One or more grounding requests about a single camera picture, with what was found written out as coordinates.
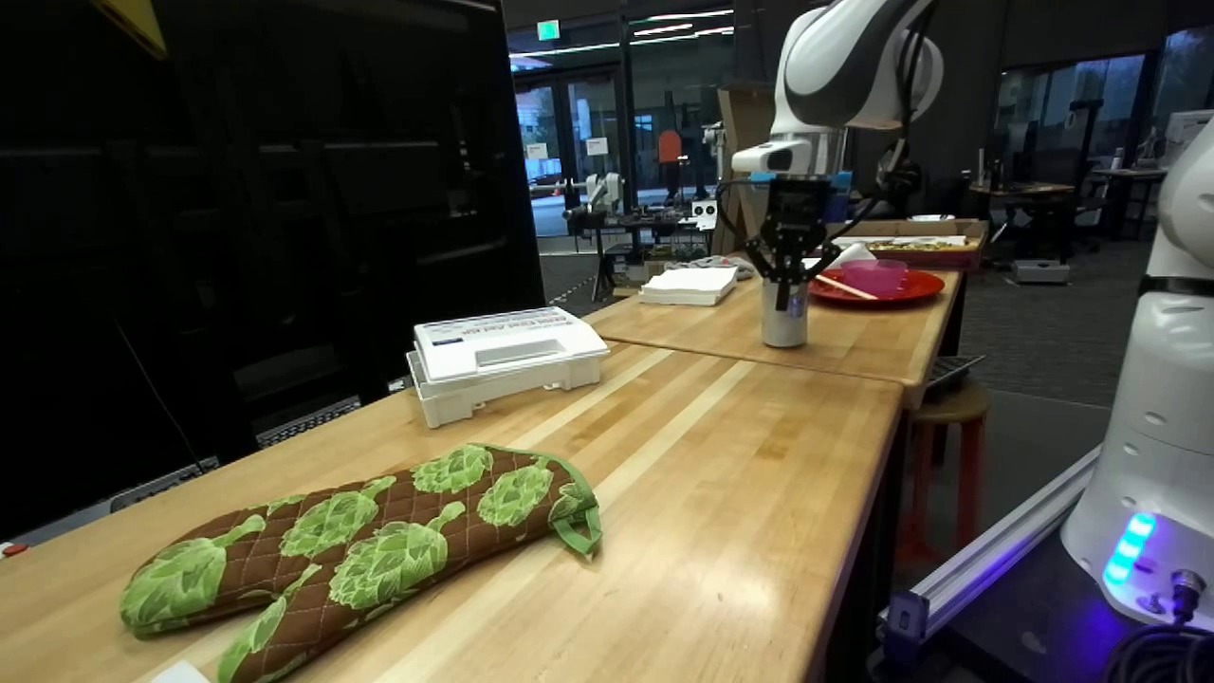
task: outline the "wooden countertop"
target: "wooden countertop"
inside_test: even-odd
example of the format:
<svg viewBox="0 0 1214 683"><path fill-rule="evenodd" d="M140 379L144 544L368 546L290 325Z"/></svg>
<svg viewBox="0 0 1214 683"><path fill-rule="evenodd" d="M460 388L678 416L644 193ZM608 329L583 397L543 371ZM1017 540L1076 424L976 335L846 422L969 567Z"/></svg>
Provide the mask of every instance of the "wooden countertop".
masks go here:
<svg viewBox="0 0 1214 683"><path fill-rule="evenodd" d="M299 679L801 679L895 422L895 382L622 343L602 382L446 427L393 395L0 562L0 670L77 683L209 664L247 620L158 640L121 631L121 589L152 550L239 505L486 439L569 454L601 494L608 554L581 567L543 540L486 562Z"/></svg>
<svg viewBox="0 0 1214 683"><path fill-rule="evenodd" d="M943 336L943 321L961 295L961 273L937 273L943 282L942 298L926 307L855 312L855 307L808 307L808 344L769 348L758 335L764 282L741 282L718 307L655 307L640 295L627 295L587 316L601 336L694 348L787 369L844 371L887 379L907 389L907 405L917 405L921 382Z"/></svg>

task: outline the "cup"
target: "cup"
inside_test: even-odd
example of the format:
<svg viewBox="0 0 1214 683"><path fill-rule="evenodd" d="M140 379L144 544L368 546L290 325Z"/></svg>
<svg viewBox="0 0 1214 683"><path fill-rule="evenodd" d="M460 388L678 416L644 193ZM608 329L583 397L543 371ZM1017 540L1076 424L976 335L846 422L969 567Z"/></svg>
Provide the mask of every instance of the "cup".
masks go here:
<svg viewBox="0 0 1214 683"><path fill-rule="evenodd" d="M803 288L803 282L794 282L787 312L777 307L777 288L782 288L777 282L764 276L764 295L758 295L764 344L801 348L803 344L808 288Z"/></svg>

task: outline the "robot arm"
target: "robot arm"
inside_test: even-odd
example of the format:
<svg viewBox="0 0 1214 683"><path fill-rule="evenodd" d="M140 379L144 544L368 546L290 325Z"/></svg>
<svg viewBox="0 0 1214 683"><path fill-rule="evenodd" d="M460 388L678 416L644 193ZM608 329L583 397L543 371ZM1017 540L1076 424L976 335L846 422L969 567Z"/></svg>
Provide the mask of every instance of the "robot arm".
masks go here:
<svg viewBox="0 0 1214 683"><path fill-rule="evenodd" d="M734 171L769 171L813 177L844 157L846 129L902 124L902 72L916 53L912 119L931 110L943 85L943 57L931 37L912 35L933 0L833 0L794 18L775 78L769 142L734 157ZM846 88L856 53L880 63L861 110L851 110Z"/></svg>
<svg viewBox="0 0 1214 683"><path fill-rule="evenodd" d="M1214 282L1214 124L1175 157L1161 186L1151 276Z"/></svg>
<svg viewBox="0 0 1214 683"><path fill-rule="evenodd" d="M902 129L921 113L943 78L942 51L912 25L933 0L833 0L795 14L787 35L769 142L734 157L734 171L769 173L766 217L758 238L745 238L755 271L777 282L777 312L803 276L833 262L825 209L831 201L826 171L837 166L846 129ZM880 63L868 101L855 110L846 88L856 53L878 53Z"/></svg>

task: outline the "cable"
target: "cable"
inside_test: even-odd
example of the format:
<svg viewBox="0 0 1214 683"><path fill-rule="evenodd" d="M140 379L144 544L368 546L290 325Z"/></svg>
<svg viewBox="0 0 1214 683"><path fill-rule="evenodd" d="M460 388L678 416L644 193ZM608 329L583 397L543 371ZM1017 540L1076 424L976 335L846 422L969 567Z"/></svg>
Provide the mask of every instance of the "cable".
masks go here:
<svg viewBox="0 0 1214 683"><path fill-rule="evenodd" d="M884 197L907 197L912 191L917 191L921 171L912 163L912 120L916 120L916 76L917 76L917 57L926 47L926 35L933 25L942 5L926 5L921 14L907 25L902 51L899 51L899 63L895 63L895 100L899 100L899 143L895 157L884 171L884 177L878 177L884 186Z"/></svg>
<svg viewBox="0 0 1214 683"><path fill-rule="evenodd" d="M1210 683L1214 635L1194 625L1151 625L1123 640L1107 664L1107 683Z"/></svg>
<svg viewBox="0 0 1214 683"><path fill-rule="evenodd" d="M831 238L855 233L856 225L865 225L865 217L880 206L880 197L868 197L844 229L833 229Z"/></svg>
<svg viewBox="0 0 1214 683"><path fill-rule="evenodd" d="M121 348L129 354L129 362L137 363L137 371L140 371L152 402L158 405L158 412L168 416L168 424L173 427L173 435L181 439L181 446L192 454L196 446L192 446L186 424L177 422L177 412L173 412L173 410L168 405L168 397L158 395L158 388L156 388L156 379L152 379L140 348L129 343L129 335L125 335L125 325L121 325L119 317L111 317L111 325L114 325L114 335L121 336Z"/></svg>
<svg viewBox="0 0 1214 683"><path fill-rule="evenodd" d="M1214 635L1188 625L1203 603L1200 574L1172 574L1172 625L1146 625L1123 640L1107 664L1107 683L1210 683Z"/></svg>

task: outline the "chair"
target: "chair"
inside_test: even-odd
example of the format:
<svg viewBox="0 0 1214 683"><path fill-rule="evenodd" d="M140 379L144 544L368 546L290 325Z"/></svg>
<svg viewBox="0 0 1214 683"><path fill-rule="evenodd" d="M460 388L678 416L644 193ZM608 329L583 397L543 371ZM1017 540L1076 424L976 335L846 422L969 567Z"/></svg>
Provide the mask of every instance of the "chair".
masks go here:
<svg viewBox="0 0 1214 683"><path fill-rule="evenodd" d="M937 446L950 446L950 435L955 427L961 435L961 477L955 477L955 532L952 546L964 546L979 535L984 512L984 453L986 453L986 389L969 379L955 389L931 397L912 416L912 505L902 516L899 535L899 567L916 569L921 558L942 558L943 546L933 546L926 535L931 516L931 486L933 486L933 454Z"/></svg>
<svg viewBox="0 0 1214 683"><path fill-rule="evenodd" d="M1074 243L1080 250L1099 250L1104 206L1107 206L1107 173L1091 166L1074 206Z"/></svg>

